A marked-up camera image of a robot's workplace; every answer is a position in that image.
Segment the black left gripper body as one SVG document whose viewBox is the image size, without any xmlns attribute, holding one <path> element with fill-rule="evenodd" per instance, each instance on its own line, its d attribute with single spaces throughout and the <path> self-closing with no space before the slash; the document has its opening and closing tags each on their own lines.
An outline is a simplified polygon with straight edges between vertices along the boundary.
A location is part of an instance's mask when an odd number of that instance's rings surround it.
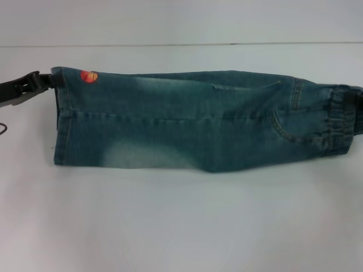
<svg viewBox="0 0 363 272">
<path fill-rule="evenodd" d="M 36 96 L 40 91 L 39 71 L 21 78 L 1 83 L 1 107 L 19 105 Z"/>
</svg>

